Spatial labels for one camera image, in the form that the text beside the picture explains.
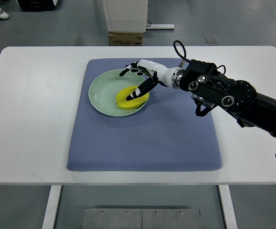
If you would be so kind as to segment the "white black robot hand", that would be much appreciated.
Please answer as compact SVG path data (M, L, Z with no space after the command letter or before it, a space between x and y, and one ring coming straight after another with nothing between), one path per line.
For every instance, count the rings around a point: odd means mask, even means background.
M144 59L127 65L125 69L121 71L119 76L124 76L125 73L131 71L137 75L145 75L148 79L129 94L126 97L126 100L131 101L144 96L157 86L157 84L161 84L165 87L173 87L173 80L179 70L179 67L167 68L162 64Z

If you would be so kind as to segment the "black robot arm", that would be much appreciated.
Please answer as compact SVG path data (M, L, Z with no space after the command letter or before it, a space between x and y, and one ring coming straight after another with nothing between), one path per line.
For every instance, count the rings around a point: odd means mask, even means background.
M192 93L197 116L205 116L218 106L240 127L258 127L276 137L276 99L257 93L247 81L227 78L214 63L189 60L186 54L178 56L182 59L180 67L185 62L188 66L173 83Z

